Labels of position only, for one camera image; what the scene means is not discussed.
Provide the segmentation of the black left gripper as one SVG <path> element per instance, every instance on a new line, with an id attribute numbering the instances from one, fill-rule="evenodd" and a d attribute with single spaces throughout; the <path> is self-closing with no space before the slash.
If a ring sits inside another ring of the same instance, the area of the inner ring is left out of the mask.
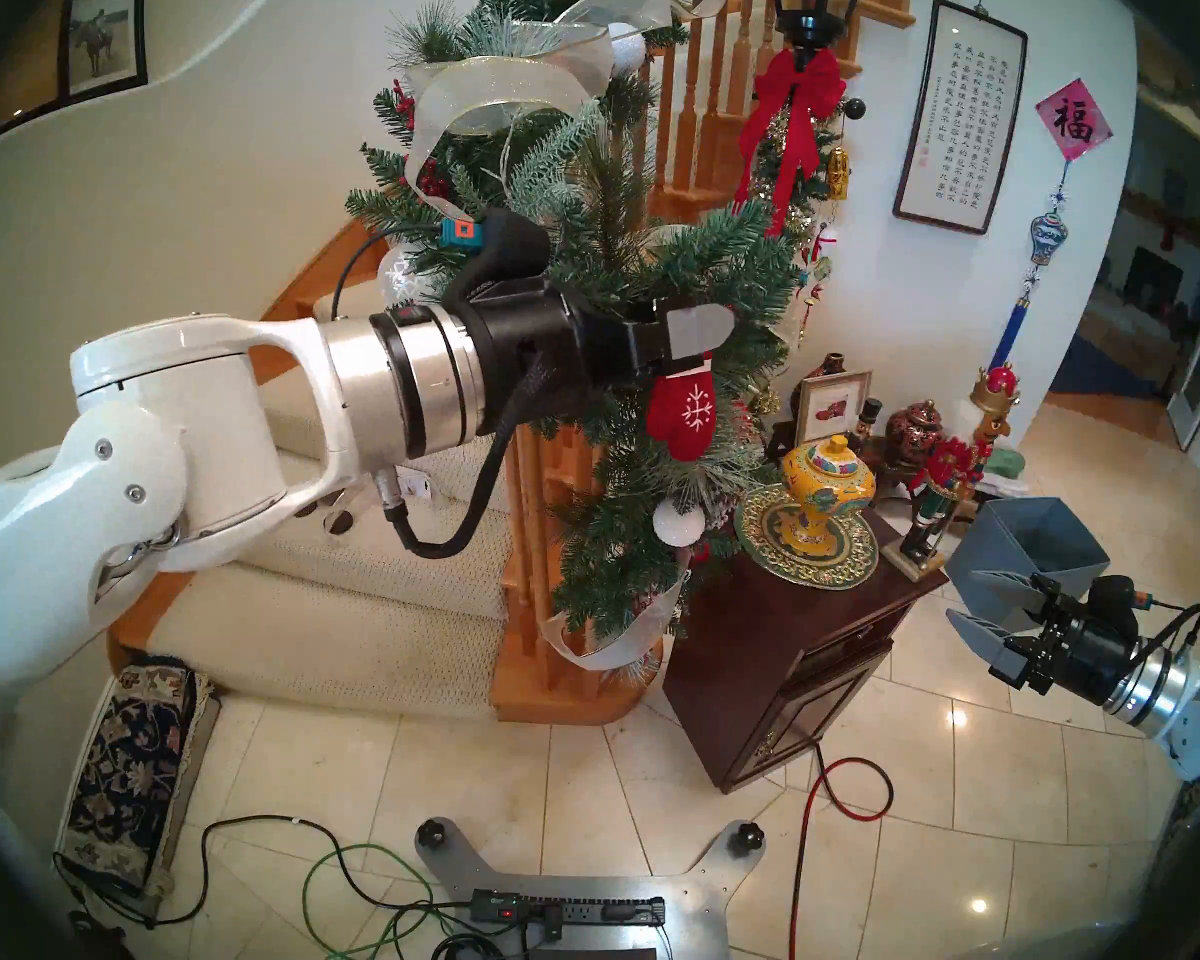
<path id="1" fill-rule="evenodd" d="M 724 304 L 686 304 L 660 322 L 632 322 L 586 301 L 571 284 L 550 278 L 504 280 L 466 298 L 466 328 L 484 383 L 484 425 L 497 425 L 532 365 L 545 380 L 516 424 L 580 416 L 608 389 L 630 388 L 673 361 L 724 346 L 736 316 Z"/>

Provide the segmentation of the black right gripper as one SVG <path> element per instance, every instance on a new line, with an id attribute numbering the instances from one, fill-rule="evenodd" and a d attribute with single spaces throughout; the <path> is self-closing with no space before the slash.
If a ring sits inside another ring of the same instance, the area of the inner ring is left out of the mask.
<path id="1" fill-rule="evenodd" d="M 1016 690 L 1044 695 L 1058 685 L 1103 704 L 1140 652 L 1134 614 L 1140 592 L 1128 576 L 1096 578 L 1080 601 L 1043 574 L 978 569 L 965 576 L 965 602 L 971 614 L 946 608 L 944 617 L 989 672 Z M 982 619 L 1007 618 L 1010 611 L 1039 626 L 1038 635 L 1003 632 Z"/>

